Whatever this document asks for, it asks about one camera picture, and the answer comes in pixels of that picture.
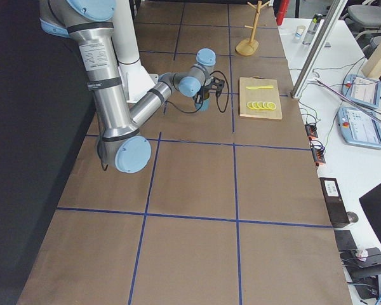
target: chair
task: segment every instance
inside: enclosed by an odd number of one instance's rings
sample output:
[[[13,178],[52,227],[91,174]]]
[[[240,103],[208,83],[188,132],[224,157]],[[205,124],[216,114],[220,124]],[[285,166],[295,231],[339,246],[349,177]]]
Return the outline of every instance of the chair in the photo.
[[[381,34],[381,0],[379,0],[378,6],[373,6],[372,3],[374,0],[365,0],[363,4],[349,6],[347,14],[341,18],[348,17],[364,29],[356,36],[357,41],[365,34]]]

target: red fire extinguisher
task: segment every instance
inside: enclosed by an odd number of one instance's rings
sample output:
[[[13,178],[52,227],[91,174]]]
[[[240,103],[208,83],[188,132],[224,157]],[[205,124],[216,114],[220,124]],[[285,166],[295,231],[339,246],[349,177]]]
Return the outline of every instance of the red fire extinguisher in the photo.
[[[286,11],[288,11],[288,5],[290,5],[290,0],[282,0],[281,4],[279,5],[277,25],[281,25],[282,21],[284,21]]]

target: white table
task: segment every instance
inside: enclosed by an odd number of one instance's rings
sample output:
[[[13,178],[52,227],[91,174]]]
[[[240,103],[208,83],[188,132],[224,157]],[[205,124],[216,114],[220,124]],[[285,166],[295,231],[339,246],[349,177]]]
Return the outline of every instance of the white table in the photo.
[[[309,22],[309,19],[285,18],[283,24],[279,27],[279,33],[294,83],[300,73],[297,69],[302,68],[311,48],[311,46],[304,46],[302,40],[296,41],[294,33],[298,25],[308,27]],[[331,47],[323,48],[314,65],[315,68],[343,67],[355,63],[364,56],[344,21],[337,22],[327,41],[331,44]],[[365,63],[366,59],[360,60],[351,69],[351,73],[362,75],[360,68]],[[335,85],[342,83],[343,78],[351,67],[316,70],[316,72],[319,74],[320,80],[328,85]],[[341,86],[334,86],[334,89],[340,91]],[[332,126],[333,118],[341,101],[327,89],[316,85],[308,85],[300,101],[317,111],[317,116],[321,120],[317,124],[319,140],[323,144],[326,144],[326,136]],[[302,108],[307,109],[310,114],[314,115],[315,113],[305,106],[302,106]],[[359,202],[359,198],[362,195],[381,183],[381,151],[347,145],[340,135],[339,127],[335,121],[326,146],[325,158],[326,164],[319,167],[317,171],[318,176],[336,178],[346,210],[356,213],[359,217],[359,222],[351,224],[344,229],[351,230],[358,248],[378,247],[381,250],[381,244],[367,221]],[[362,304],[354,287],[350,287],[350,292],[353,304]],[[375,300],[371,299],[368,301],[368,304],[374,304],[374,302]]]

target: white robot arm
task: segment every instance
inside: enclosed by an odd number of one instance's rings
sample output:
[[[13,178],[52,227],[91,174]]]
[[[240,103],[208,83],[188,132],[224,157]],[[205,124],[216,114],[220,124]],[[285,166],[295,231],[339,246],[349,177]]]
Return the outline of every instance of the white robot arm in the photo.
[[[151,154],[139,128],[175,90],[195,100],[202,96],[203,105],[204,88],[209,88],[213,79],[215,53],[200,50],[189,72],[163,74],[154,85],[141,66],[128,0],[40,0],[40,11],[45,32],[70,37],[79,45],[88,89],[95,94],[103,126],[98,140],[102,163],[121,172],[138,172]],[[143,84],[141,97],[131,109],[127,104],[130,75]]]

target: bottle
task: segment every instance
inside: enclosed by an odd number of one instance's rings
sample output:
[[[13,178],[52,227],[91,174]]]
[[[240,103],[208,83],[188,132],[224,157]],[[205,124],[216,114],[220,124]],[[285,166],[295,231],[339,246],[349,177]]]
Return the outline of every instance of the bottle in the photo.
[[[322,20],[323,16],[322,14],[315,14],[313,16],[313,19],[311,21],[311,24],[309,25],[309,28],[307,29],[303,44],[309,46],[312,43],[313,37],[315,37],[316,31],[318,30],[320,20]]]

